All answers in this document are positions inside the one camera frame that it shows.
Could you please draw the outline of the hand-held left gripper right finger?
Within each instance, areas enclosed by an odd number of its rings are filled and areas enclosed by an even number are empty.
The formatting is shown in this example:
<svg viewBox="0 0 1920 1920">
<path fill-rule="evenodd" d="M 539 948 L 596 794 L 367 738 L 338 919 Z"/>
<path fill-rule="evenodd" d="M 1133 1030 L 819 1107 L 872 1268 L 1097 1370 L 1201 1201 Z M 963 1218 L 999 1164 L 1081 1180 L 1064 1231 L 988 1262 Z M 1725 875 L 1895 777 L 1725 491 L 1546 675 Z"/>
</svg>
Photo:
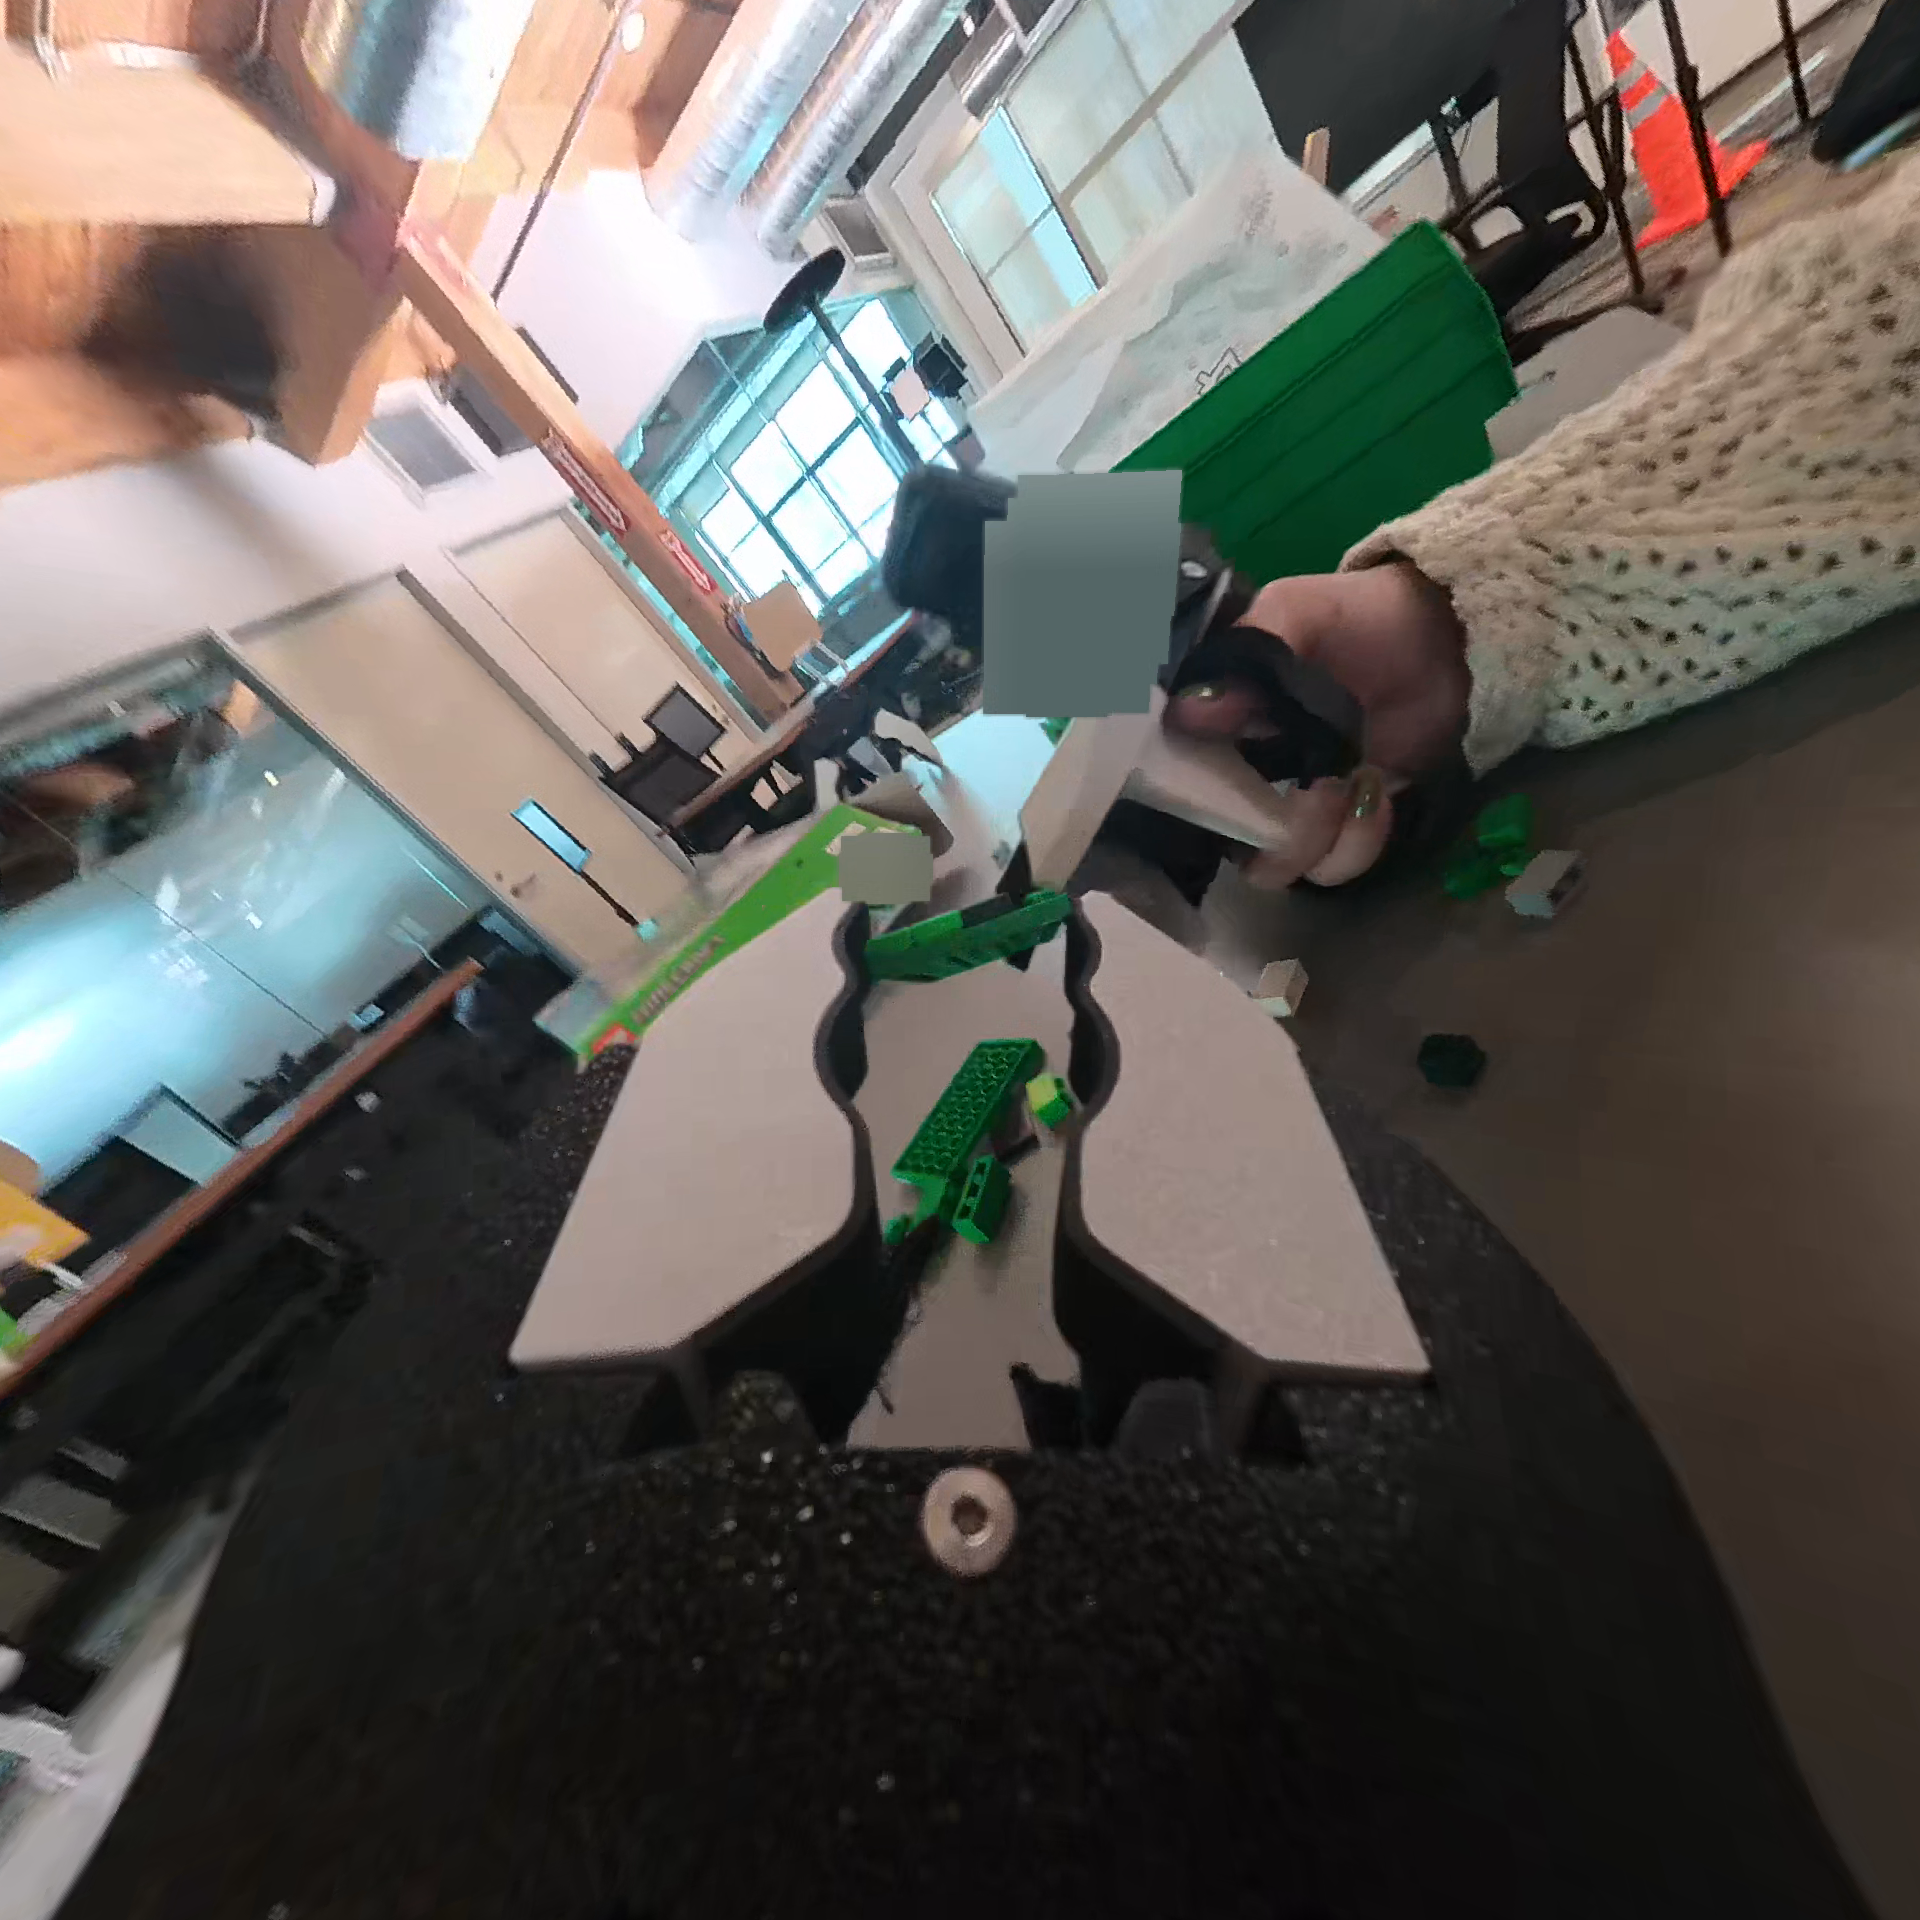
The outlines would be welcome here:
<svg viewBox="0 0 1920 1920">
<path fill-rule="evenodd" d="M 1112 892 L 1064 925 L 1060 1332 L 1081 1380 L 1419 1380 L 1298 1044 Z"/>
</svg>

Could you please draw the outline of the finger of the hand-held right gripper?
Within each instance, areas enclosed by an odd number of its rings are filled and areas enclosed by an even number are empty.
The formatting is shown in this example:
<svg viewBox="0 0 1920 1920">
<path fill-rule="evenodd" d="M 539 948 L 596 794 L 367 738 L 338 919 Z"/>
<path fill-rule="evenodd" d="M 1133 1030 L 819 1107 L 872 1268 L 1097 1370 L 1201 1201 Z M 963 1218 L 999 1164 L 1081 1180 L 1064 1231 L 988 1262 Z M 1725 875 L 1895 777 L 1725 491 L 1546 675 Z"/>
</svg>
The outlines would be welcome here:
<svg viewBox="0 0 1920 1920">
<path fill-rule="evenodd" d="M 994 892 L 1201 905 L 1201 829 L 1164 799 L 1187 799 L 1187 760 L 1159 715 L 1064 721 L 1050 769 L 1014 799 Z"/>
</svg>

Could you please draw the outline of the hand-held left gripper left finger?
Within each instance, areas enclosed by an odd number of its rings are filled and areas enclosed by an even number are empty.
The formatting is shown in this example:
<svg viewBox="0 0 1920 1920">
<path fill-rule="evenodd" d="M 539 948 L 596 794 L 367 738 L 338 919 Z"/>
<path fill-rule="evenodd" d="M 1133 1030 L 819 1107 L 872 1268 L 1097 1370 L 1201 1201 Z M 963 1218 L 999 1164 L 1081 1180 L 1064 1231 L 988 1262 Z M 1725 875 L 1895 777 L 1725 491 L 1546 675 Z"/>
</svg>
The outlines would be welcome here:
<svg viewBox="0 0 1920 1920">
<path fill-rule="evenodd" d="M 630 1054 L 527 1310 L 520 1377 L 696 1352 L 872 1231 L 872 1139 L 821 1061 L 848 905 L 811 905 L 696 969 Z"/>
</svg>

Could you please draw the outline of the green lego plate assembly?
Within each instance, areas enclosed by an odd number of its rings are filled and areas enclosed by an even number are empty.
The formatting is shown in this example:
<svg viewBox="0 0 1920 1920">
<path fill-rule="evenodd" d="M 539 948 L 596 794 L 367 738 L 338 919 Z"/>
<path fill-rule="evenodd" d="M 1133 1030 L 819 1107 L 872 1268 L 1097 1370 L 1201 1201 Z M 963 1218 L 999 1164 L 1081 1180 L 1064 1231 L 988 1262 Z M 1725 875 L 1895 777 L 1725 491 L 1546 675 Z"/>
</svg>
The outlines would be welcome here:
<svg viewBox="0 0 1920 1920">
<path fill-rule="evenodd" d="M 891 933 L 872 933 L 860 941 L 860 969 L 872 978 L 958 978 L 958 969 L 980 969 L 980 961 L 1014 961 L 1060 941 L 1069 919 L 1069 892 L 988 892 L 974 910 L 943 910 L 927 925 L 891 925 Z"/>
</svg>

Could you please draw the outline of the person's right forearm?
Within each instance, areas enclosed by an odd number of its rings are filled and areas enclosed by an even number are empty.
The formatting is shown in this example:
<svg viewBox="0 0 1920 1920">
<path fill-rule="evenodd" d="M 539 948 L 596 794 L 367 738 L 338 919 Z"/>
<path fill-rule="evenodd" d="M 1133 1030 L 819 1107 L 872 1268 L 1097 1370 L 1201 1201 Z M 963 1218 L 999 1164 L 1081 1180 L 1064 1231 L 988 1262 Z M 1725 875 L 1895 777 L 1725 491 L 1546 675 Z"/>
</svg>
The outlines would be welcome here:
<svg viewBox="0 0 1920 1920">
<path fill-rule="evenodd" d="M 1453 600 L 1462 760 L 1725 701 L 1920 600 L 1920 165 L 1737 249 L 1676 353 L 1419 510 Z"/>
</svg>

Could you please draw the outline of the lego set box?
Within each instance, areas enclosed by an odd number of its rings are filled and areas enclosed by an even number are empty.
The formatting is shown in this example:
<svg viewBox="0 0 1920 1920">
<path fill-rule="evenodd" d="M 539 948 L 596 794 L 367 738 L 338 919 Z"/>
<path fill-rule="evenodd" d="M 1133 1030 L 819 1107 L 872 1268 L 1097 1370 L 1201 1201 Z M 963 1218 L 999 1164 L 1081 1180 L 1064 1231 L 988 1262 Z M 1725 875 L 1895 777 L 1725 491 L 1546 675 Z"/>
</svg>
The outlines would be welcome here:
<svg viewBox="0 0 1920 1920">
<path fill-rule="evenodd" d="M 819 810 L 789 829 L 748 829 L 717 857 L 717 873 L 659 919 L 656 941 L 639 941 L 639 969 L 618 978 L 572 978 L 543 1002 L 543 1030 L 589 1061 L 596 1048 L 630 1048 L 696 969 L 811 910 L 819 892 L 840 892 L 840 840 L 848 829 L 916 829 L 885 820 L 858 799 Z"/>
</svg>

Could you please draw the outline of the green lego brick cluster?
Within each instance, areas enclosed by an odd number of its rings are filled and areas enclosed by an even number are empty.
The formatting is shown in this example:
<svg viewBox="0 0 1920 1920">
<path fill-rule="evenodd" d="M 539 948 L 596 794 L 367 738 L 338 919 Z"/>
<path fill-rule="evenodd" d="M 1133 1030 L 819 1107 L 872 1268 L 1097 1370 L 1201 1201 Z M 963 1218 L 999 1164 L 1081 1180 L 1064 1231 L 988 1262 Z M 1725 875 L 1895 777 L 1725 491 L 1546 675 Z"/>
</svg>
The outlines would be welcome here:
<svg viewBox="0 0 1920 1920">
<path fill-rule="evenodd" d="M 885 1253 L 898 1253 L 927 1218 L 951 1218 L 958 1197 L 963 1197 L 963 1172 L 974 1172 L 963 1161 L 951 1161 L 951 1164 L 891 1161 L 891 1180 L 906 1188 L 906 1209 L 885 1218 Z"/>
</svg>

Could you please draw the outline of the large green lego plate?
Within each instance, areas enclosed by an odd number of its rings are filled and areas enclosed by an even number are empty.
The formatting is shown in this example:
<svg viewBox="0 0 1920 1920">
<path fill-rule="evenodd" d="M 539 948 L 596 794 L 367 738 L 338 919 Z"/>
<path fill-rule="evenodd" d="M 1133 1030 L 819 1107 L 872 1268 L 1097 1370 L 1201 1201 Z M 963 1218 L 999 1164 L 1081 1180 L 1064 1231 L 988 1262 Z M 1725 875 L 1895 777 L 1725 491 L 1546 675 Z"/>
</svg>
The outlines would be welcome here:
<svg viewBox="0 0 1920 1920">
<path fill-rule="evenodd" d="M 1033 1072 L 1038 1044 L 974 1044 L 927 1127 L 898 1139 L 891 1180 L 951 1188 Z"/>
</svg>

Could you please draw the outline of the person's right hand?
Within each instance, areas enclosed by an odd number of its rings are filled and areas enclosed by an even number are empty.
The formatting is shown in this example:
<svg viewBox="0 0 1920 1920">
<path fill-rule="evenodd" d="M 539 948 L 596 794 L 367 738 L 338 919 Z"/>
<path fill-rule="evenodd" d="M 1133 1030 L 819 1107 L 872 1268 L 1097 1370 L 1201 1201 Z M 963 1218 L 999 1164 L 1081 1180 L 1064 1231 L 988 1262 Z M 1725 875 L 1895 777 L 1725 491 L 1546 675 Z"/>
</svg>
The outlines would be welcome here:
<svg viewBox="0 0 1920 1920">
<path fill-rule="evenodd" d="M 1232 857 L 1249 886 L 1361 886 L 1469 816 L 1469 650 L 1419 566 L 1282 576 L 1224 631 L 1243 650 L 1318 669 L 1361 709 L 1361 769 L 1293 794 L 1293 840 Z"/>
</svg>

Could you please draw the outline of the large grid window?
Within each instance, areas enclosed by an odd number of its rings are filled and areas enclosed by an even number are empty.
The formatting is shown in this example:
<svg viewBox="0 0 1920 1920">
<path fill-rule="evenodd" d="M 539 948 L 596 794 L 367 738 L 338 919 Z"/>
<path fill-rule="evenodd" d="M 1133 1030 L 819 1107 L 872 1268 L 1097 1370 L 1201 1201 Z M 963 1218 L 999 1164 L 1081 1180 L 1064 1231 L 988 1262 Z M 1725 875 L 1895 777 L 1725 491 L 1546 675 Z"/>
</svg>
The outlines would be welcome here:
<svg viewBox="0 0 1920 1920">
<path fill-rule="evenodd" d="M 885 384 L 930 353 L 906 284 L 848 293 L 835 328 L 840 353 L 819 317 L 707 336 L 618 446 L 630 481 L 741 600 L 789 583 L 811 604 L 840 604 L 885 555 L 898 446 L 927 465 L 958 465 L 974 446 L 963 397 L 875 417 Z"/>
</svg>

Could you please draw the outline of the white printed sheet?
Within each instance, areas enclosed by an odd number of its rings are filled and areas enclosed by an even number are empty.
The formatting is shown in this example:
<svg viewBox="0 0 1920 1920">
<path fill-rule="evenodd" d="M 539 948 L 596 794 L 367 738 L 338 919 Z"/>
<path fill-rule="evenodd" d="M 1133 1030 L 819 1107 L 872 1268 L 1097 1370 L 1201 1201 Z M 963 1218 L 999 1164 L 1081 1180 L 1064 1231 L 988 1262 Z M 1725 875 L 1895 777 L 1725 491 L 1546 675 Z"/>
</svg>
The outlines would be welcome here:
<svg viewBox="0 0 1920 1920">
<path fill-rule="evenodd" d="M 1282 146 L 1232 154 L 974 405 L 988 473 L 1133 457 L 1364 257 L 1382 235 Z"/>
</svg>

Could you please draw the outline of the green plastic bin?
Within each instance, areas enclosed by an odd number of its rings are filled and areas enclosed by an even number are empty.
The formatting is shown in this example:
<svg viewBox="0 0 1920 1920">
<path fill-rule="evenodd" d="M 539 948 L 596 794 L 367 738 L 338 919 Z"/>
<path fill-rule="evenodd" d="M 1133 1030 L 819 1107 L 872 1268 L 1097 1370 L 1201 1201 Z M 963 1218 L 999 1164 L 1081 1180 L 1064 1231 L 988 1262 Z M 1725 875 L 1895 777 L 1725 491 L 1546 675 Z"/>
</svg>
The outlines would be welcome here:
<svg viewBox="0 0 1920 1920">
<path fill-rule="evenodd" d="M 1249 576 L 1325 576 L 1361 535 L 1492 465 L 1514 405 L 1499 314 L 1436 224 L 1404 224 L 1298 328 L 1121 457 L 1178 473 L 1178 524 Z"/>
</svg>

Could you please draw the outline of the long wooden desk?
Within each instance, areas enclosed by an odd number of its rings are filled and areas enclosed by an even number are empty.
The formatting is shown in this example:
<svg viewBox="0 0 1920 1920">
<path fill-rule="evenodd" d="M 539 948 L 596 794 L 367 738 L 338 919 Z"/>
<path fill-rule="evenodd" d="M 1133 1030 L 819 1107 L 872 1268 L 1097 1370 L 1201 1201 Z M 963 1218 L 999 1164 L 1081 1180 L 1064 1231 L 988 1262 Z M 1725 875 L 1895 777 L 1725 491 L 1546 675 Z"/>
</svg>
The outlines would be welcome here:
<svg viewBox="0 0 1920 1920">
<path fill-rule="evenodd" d="M 22 1337 L 0 1370 L 0 1395 L 16 1395 L 67 1337 L 84 1337 L 152 1262 L 168 1262 L 195 1231 L 210 1231 L 229 1197 L 262 1180 L 336 1107 L 349 1107 L 400 1044 L 418 1044 L 481 961 L 448 961 L 437 989 L 418 989 L 380 1030 L 367 1030 L 349 1054 L 336 1054 L 273 1127 L 262 1139 L 229 1152 L 202 1188 L 164 1201 L 139 1233 L 101 1253 L 67 1307 Z"/>
</svg>

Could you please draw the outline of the black office chair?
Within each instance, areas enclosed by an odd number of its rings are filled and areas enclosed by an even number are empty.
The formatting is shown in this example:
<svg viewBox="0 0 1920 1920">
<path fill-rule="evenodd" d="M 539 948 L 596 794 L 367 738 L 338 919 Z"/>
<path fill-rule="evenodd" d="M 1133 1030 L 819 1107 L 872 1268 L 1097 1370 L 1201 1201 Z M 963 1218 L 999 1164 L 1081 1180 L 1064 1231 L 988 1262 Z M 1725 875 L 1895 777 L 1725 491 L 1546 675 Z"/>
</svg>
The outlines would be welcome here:
<svg viewBox="0 0 1920 1920">
<path fill-rule="evenodd" d="M 1469 83 L 1469 112 L 1492 112 L 1492 176 L 1448 212 L 1448 235 L 1499 317 L 1607 235 L 1607 192 L 1567 146 L 1562 83 L 1567 10 L 1510 10 L 1492 69 Z"/>
</svg>

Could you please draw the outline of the orange traffic cone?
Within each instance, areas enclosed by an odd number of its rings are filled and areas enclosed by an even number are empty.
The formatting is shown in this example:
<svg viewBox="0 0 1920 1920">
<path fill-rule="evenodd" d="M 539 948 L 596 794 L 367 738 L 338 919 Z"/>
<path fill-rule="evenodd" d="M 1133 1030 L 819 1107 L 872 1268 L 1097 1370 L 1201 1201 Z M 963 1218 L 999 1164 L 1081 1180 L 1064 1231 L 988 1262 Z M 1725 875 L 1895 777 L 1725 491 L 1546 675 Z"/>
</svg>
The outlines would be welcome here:
<svg viewBox="0 0 1920 1920">
<path fill-rule="evenodd" d="M 1626 27 L 1607 27 L 1607 75 L 1614 75 L 1614 112 L 1626 112 L 1635 165 L 1647 188 L 1647 215 L 1640 215 L 1635 249 L 1655 249 L 1655 241 L 1707 224 L 1707 188 L 1693 165 L 1684 97 L 1635 55 Z"/>
</svg>

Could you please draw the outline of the red wall sign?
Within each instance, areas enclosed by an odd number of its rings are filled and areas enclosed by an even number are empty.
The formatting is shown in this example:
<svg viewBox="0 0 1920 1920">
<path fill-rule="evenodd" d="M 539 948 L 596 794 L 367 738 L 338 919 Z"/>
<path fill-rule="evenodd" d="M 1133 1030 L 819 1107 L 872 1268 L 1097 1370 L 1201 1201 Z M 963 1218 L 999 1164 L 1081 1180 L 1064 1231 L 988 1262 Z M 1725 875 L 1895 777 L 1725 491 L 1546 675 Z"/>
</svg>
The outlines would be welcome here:
<svg viewBox="0 0 1920 1920">
<path fill-rule="evenodd" d="M 674 524 L 639 491 L 639 473 L 589 425 L 543 425 L 543 465 L 572 491 L 596 535 L 659 590 L 721 604 L 721 583 L 694 563 Z"/>
</svg>

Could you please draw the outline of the silver ventilation duct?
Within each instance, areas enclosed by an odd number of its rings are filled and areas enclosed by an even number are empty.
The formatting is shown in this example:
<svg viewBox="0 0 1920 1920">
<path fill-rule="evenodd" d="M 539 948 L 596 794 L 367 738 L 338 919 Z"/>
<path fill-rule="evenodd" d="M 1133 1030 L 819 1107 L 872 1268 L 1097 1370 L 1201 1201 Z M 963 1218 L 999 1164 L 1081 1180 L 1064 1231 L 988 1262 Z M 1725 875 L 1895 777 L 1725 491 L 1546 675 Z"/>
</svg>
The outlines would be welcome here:
<svg viewBox="0 0 1920 1920">
<path fill-rule="evenodd" d="M 741 235 L 763 257 L 801 257 L 801 235 L 848 176 L 875 118 L 927 75 L 974 18 L 988 55 L 1038 27 L 1050 10 L 963 0 L 748 0 L 717 38 L 686 118 L 644 165 L 644 212 L 674 241 Z"/>
</svg>

